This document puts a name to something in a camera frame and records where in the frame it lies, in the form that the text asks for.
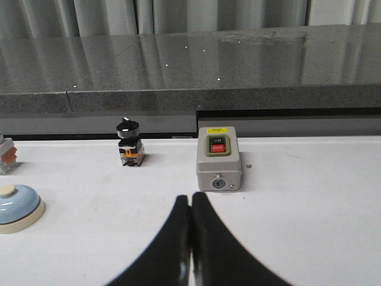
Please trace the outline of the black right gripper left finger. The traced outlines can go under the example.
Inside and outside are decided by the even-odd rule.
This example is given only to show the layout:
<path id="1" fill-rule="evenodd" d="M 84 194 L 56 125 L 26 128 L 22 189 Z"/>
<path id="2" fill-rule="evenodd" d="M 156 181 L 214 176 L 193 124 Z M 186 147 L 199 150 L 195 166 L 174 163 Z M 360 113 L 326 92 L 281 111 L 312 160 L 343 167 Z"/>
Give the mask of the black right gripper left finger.
<path id="1" fill-rule="evenodd" d="M 185 195 L 176 197 L 160 231 L 142 254 L 110 285 L 188 285 L 191 208 Z"/>

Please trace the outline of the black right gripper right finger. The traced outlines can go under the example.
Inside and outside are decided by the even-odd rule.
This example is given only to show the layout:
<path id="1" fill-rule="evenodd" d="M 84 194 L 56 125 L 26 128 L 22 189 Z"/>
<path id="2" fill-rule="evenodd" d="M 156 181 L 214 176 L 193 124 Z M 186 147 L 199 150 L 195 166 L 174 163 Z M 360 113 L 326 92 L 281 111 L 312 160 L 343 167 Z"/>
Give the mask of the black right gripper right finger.
<path id="1" fill-rule="evenodd" d="M 192 196 L 192 235 L 196 285 L 289 285 L 242 246 L 203 192 Z"/>

